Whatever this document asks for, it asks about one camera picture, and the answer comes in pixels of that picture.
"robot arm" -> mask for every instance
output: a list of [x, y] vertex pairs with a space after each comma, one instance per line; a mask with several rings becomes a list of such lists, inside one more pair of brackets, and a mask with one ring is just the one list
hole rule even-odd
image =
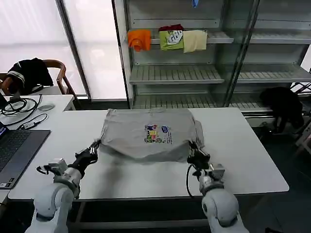
[[244, 227], [237, 198], [225, 190], [222, 182], [225, 169], [221, 164], [209, 163], [210, 155], [190, 143], [192, 153], [188, 163], [196, 171], [199, 190], [203, 194], [202, 209], [212, 233], [249, 233]]
[[34, 199], [35, 212], [31, 226], [26, 233], [67, 233], [68, 212], [74, 198], [79, 198], [80, 180], [84, 177], [88, 165], [97, 162], [97, 148], [100, 141], [95, 141], [89, 148], [76, 154], [76, 160], [66, 165], [64, 159], [54, 160], [43, 167], [40, 173], [54, 173], [54, 182], [43, 188]]

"red cloth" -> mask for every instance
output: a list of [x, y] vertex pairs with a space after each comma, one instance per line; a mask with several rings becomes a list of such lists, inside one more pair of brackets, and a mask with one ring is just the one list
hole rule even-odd
[[171, 25], [171, 26], [164, 26], [159, 28], [159, 32], [163, 31], [183, 31], [184, 28], [181, 26], [181, 24]]

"laptop keyboard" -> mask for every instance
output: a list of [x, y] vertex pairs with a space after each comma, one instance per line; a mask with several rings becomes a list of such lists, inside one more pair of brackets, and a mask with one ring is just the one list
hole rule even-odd
[[12, 156], [28, 138], [30, 131], [16, 130], [10, 131], [0, 143], [0, 172], [5, 165], [10, 161]]

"green t-shirt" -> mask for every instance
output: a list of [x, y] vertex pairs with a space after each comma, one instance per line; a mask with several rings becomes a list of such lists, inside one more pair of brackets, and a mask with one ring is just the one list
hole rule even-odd
[[159, 33], [161, 50], [179, 50], [184, 48], [182, 31], [163, 31]]

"black jacket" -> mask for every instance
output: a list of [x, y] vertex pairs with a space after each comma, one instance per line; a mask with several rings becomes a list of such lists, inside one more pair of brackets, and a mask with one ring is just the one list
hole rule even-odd
[[14, 64], [8, 71], [7, 77], [13, 79], [9, 91], [11, 94], [19, 91], [21, 95], [28, 95], [38, 91], [43, 86], [53, 86], [53, 80], [44, 62], [38, 58], [23, 60]]
[[286, 122], [291, 122], [294, 128], [303, 126], [302, 103], [298, 99], [298, 95], [285, 87], [268, 88], [263, 91], [260, 98], [265, 106], [272, 109], [275, 120], [275, 131], [283, 132]]

